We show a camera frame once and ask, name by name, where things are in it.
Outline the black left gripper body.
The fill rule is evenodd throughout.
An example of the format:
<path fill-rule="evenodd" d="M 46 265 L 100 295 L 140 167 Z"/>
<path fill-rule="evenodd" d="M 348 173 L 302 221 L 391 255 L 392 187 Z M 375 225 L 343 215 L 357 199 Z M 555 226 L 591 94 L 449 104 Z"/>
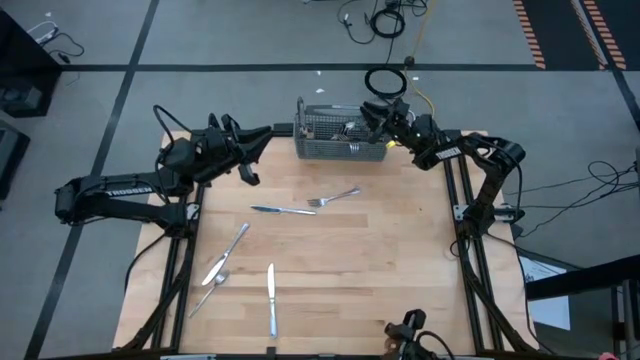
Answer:
<path fill-rule="evenodd" d="M 201 153 L 196 156 L 197 169 L 193 179 L 197 183 L 206 183 L 217 177 L 228 174 L 238 168 L 240 178 L 245 183 L 256 186 L 259 176 L 251 169 L 251 163 L 245 163 L 246 151 L 244 143 L 239 139 L 239 130 L 206 131 L 206 136 L 199 142 Z"/>

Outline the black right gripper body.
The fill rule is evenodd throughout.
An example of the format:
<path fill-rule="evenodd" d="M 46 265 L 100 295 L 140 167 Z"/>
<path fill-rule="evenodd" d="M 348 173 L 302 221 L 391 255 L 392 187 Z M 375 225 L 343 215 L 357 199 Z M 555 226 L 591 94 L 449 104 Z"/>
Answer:
<path fill-rule="evenodd" d="M 410 106 L 396 99 L 388 108 L 384 130 L 402 146 L 409 149 L 427 149 L 438 142 L 438 126 L 431 114 L 408 119 Z"/>

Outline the silver table knife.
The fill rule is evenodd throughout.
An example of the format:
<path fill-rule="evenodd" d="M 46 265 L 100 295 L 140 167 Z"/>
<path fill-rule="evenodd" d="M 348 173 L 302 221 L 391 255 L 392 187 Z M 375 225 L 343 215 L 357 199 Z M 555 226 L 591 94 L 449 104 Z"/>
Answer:
<path fill-rule="evenodd" d="M 214 278 L 220 273 L 220 271 L 222 270 L 222 268 L 224 267 L 224 265 L 226 264 L 227 260 L 229 259 L 232 251 L 234 250 L 234 248 L 236 247 L 236 245 L 238 244 L 238 242 L 243 238 L 243 236 L 246 234 L 246 232 L 249 230 L 250 228 L 250 224 L 249 223 L 244 223 L 241 228 L 239 229 L 239 231 L 236 233 L 236 235 L 234 236 L 231 244 L 227 247 L 227 249 L 222 253 L 222 255 L 218 258 L 218 260 L 214 263 L 214 265 L 212 266 L 212 268 L 210 269 L 210 271 L 207 273 L 207 275 L 205 276 L 205 278 L 202 280 L 201 285 L 202 286 L 206 286 L 208 284 L 210 284 Z"/>
<path fill-rule="evenodd" d="M 307 127 L 305 124 L 305 104 L 301 96 L 296 100 L 296 120 L 297 120 L 297 134 L 299 137 L 305 138 L 307 136 Z"/>
<path fill-rule="evenodd" d="M 269 296 L 270 310 L 270 337 L 275 339 L 278 336 L 277 318 L 276 318 L 276 284 L 275 284 L 275 264 L 270 263 L 267 268 L 267 290 Z"/>
<path fill-rule="evenodd" d="M 250 205 L 250 208 L 259 212 L 273 213 L 273 214 L 288 213 L 288 214 L 309 215 L 309 216 L 314 216 L 317 214 L 317 212 L 313 210 L 273 207 L 273 206 L 264 206 L 264 205 Z"/>

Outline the grey mesh cutlery basket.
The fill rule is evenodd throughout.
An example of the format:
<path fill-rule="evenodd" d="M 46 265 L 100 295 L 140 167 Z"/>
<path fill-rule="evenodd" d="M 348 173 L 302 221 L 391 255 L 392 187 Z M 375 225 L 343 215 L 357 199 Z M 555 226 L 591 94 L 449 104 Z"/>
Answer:
<path fill-rule="evenodd" d="M 387 154 L 385 143 L 370 144 L 370 129 L 364 121 L 358 106 L 352 105 L 305 105 L 307 136 L 297 134 L 297 120 L 294 117 L 294 142 L 300 159 L 381 162 Z M 355 122 L 353 130 L 346 132 L 345 124 Z M 343 133 L 348 142 L 332 141 L 332 135 Z M 358 143 L 359 151 L 352 154 L 350 143 Z"/>

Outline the black mat orange stripes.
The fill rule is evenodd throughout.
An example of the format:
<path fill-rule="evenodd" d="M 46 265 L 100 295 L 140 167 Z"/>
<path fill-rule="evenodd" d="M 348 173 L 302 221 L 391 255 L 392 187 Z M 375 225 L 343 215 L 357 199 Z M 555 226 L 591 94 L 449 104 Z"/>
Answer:
<path fill-rule="evenodd" d="M 640 0 L 512 0 L 542 70 L 640 71 Z"/>

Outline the black cabinet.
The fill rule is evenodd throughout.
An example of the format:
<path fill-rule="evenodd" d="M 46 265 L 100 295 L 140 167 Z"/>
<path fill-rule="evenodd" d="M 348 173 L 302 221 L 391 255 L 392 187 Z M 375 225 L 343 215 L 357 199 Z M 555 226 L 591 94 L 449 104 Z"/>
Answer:
<path fill-rule="evenodd" d="M 14 118 L 48 112 L 62 67 L 0 8 L 0 110 Z"/>

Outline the black box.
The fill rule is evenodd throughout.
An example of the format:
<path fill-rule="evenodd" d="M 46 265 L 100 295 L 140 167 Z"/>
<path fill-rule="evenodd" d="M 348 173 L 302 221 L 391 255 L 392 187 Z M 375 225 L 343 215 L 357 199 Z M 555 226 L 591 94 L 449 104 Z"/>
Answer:
<path fill-rule="evenodd" d="M 29 143 L 30 138 L 26 134 L 0 125 L 0 201 L 7 198 L 13 177 Z"/>

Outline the black desk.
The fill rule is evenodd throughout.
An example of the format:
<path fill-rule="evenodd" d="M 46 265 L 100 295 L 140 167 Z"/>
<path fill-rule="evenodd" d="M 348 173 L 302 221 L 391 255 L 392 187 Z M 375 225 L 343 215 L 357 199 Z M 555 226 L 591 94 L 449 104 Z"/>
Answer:
<path fill-rule="evenodd" d="M 612 337 L 621 360 L 640 360 L 640 254 L 529 282 L 529 300 L 610 289 Z"/>

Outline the white paper sheet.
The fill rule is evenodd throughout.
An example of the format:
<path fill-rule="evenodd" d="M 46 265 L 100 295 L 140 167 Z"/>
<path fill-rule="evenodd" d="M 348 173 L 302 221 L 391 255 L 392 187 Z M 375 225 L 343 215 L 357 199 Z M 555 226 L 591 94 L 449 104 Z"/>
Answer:
<path fill-rule="evenodd" d="M 527 283 L 561 275 L 565 269 L 524 256 L 519 257 Z M 529 300 L 528 305 L 536 323 L 569 331 L 571 329 L 569 297 Z"/>

